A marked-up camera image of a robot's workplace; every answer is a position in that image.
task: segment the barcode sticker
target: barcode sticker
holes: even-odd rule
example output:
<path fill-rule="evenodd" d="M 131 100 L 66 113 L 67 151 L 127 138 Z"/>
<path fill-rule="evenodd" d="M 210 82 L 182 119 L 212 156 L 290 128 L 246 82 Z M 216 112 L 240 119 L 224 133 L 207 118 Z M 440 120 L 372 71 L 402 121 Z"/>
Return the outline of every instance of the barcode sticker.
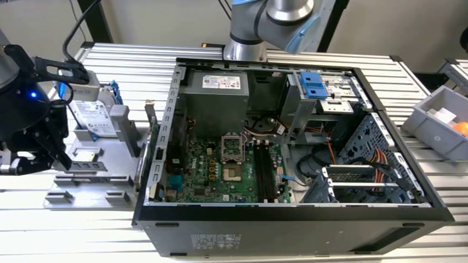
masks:
<path fill-rule="evenodd" d="M 280 127 L 279 127 L 279 129 L 278 129 L 278 134 L 279 135 L 283 135 L 283 133 L 284 133 L 284 130 L 286 130 L 286 126 L 283 126 L 282 124 L 280 124 Z"/>
<path fill-rule="evenodd" d="M 206 75 L 202 87 L 208 89 L 240 89 L 240 77 Z"/>

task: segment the motherboard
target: motherboard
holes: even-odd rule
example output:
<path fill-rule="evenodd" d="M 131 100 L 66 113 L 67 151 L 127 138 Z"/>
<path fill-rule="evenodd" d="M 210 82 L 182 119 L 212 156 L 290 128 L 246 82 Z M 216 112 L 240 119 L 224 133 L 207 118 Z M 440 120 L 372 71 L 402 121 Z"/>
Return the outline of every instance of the motherboard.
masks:
<path fill-rule="evenodd" d="M 184 174 L 170 175 L 168 202 L 291 203 L 280 146 L 239 138 L 240 147 L 235 136 L 191 141 Z"/>

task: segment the case label sticker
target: case label sticker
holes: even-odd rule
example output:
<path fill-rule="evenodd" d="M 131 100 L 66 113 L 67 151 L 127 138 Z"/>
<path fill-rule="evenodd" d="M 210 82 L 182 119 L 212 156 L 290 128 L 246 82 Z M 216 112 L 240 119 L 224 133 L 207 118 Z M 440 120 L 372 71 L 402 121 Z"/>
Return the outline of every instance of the case label sticker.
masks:
<path fill-rule="evenodd" d="M 202 87 L 207 89 L 240 89 L 240 77 L 206 75 Z"/>
<path fill-rule="evenodd" d="M 238 249 L 243 235 L 192 234 L 194 249 Z"/>

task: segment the power cable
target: power cable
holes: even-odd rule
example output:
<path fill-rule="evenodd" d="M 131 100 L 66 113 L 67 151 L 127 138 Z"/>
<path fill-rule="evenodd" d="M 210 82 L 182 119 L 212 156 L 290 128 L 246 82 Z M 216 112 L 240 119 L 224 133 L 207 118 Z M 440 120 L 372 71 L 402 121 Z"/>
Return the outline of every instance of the power cable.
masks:
<path fill-rule="evenodd" d="M 226 5 L 228 6 L 230 10 L 232 11 L 232 8 L 230 6 L 228 0 L 224 0 L 224 2 L 226 2 Z"/>
<path fill-rule="evenodd" d="M 220 6 L 223 7 L 224 13 L 226 13 L 226 15 L 228 16 L 228 18 L 230 18 L 230 20 L 231 20 L 231 15 L 230 15 L 230 13 L 228 13 L 228 11 L 227 11 L 227 9 L 226 9 L 223 3 L 222 3 L 222 0 L 218 0 L 218 2 L 220 3 Z"/>
<path fill-rule="evenodd" d="M 79 27 L 80 27 L 87 15 L 90 14 L 91 10 L 95 9 L 95 7 L 100 3 L 100 1 L 102 0 L 95 0 L 94 3 L 90 5 L 88 9 L 83 12 L 83 14 L 82 14 L 75 26 L 74 26 L 74 29 L 72 29 L 72 31 L 70 32 L 70 34 L 68 34 L 68 36 L 66 38 L 64 44 L 62 46 L 62 52 L 64 53 L 64 56 L 67 57 L 67 61 L 70 61 L 70 62 L 78 62 L 78 61 L 75 60 L 72 55 L 68 53 L 68 50 L 67 50 L 68 49 L 68 45 L 71 43 L 71 40 L 72 40 L 72 38 L 74 38 L 74 36 L 76 34 L 76 31 L 79 30 Z"/>
<path fill-rule="evenodd" d="M 76 17 L 75 6 L 74 6 L 74 3 L 72 3 L 72 0 L 68 0 L 68 2 L 71 3 L 74 17 L 75 17 L 75 22 L 79 22 L 79 18 Z M 87 35 L 86 35 L 84 31 L 83 31 L 82 25 L 80 25 L 80 31 L 82 31 L 83 38 L 84 38 L 86 42 L 88 42 Z"/>

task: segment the open computer tower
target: open computer tower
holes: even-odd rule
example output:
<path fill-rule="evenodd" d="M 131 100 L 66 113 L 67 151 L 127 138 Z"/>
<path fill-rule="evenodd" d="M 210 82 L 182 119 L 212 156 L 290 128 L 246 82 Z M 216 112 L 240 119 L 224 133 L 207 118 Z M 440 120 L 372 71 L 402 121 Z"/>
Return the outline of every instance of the open computer tower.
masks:
<path fill-rule="evenodd" d="M 358 68 L 178 59 L 134 223 L 163 256 L 383 254 L 454 221 Z"/>

